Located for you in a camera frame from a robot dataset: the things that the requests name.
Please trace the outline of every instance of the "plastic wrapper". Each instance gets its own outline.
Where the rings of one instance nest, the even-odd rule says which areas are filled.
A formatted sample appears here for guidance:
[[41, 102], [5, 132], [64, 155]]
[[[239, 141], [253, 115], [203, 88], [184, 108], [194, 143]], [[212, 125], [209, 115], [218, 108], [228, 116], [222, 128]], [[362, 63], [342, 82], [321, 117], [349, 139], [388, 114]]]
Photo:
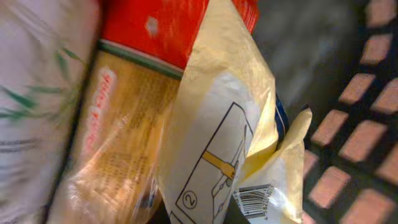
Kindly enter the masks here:
[[92, 0], [0, 1], [0, 223], [42, 223], [100, 21]]
[[100, 51], [48, 223], [145, 223], [161, 197], [154, 172], [178, 81]]
[[233, 196], [252, 224], [302, 223], [303, 139], [312, 113], [302, 111], [272, 157], [239, 184]]
[[[252, 32], [257, 0], [233, 0]], [[184, 69], [208, 0], [108, 1], [103, 39], [130, 47]]]
[[234, 4], [210, 0], [160, 151], [170, 221], [222, 223], [241, 171], [262, 167], [277, 141], [274, 77]]

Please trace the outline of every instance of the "line drawing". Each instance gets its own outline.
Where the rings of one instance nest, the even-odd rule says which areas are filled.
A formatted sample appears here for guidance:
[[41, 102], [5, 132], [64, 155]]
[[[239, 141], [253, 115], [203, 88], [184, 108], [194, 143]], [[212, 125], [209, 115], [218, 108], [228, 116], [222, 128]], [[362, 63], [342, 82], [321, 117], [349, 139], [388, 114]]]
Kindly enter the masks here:
[[174, 214], [173, 211], [170, 212], [169, 218], [170, 218], [171, 222], [177, 221], [177, 222], [183, 224], [183, 222], [181, 222], [181, 220]]
[[[203, 218], [208, 219], [207, 223], [222, 220], [219, 214], [228, 207], [226, 201], [232, 194], [233, 182], [252, 138], [253, 131], [245, 110], [232, 102], [175, 202], [192, 223], [202, 222]], [[211, 201], [212, 207], [202, 206]]]

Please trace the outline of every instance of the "green stripe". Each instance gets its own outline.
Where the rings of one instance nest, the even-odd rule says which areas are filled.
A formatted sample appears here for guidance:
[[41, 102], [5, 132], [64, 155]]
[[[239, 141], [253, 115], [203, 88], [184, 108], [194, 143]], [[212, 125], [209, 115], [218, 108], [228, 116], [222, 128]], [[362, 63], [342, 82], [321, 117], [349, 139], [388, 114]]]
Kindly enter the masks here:
[[181, 80], [182, 78], [182, 72], [170, 68], [167, 65], [161, 64], [159, 62], [153, 61], [147, 57], [143, 57], [141, 55], [135, 54], [133, 52], [130, 52], [125, 49], [121, 49], [117, 46], [113, 46], [111, 44], [106, 44], [103, 42], [99, 42], [99, 49], [107, 52], [109, 54], [113, 54], [115, 56], [121, 57], [123, 59], [126, 59], [128, 61], [134, 62], [138, 65], [142, 65], [144, 67], [150, 68], [152, 70], [155, 70], [157, 72], [160, 72], [170, 78], [176, 79], [176, 80]]

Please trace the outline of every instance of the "printed number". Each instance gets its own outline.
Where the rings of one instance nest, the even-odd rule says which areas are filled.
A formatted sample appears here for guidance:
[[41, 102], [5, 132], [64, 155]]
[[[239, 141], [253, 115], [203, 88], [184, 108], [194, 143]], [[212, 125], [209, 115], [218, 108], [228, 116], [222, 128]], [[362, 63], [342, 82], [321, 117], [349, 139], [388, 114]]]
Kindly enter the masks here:
[[193, 191], [186, 191], [182, 198], [182, 203], [184, 204], [185, 208], [194, 209], [197, 206], [198, 199]]

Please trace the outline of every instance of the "white label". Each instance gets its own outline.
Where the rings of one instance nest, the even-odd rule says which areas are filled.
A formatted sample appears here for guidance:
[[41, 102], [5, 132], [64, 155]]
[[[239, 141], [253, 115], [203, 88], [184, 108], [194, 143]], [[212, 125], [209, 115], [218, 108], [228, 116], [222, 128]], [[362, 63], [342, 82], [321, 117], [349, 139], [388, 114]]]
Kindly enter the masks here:
[[283, 160], [278, 158], [261, 172], [259, 179], [249, 178], [235, 190], [234, 198], [251, 224], [280, 223], [283, 209], [289, 207], [284, 167]]
[[216, 79], [176, 162], [185, 173], [173, 177], [179, 187], [167, 206], [172, 223], [222, 223], [259, 114], [238, 79], [228, 73]]

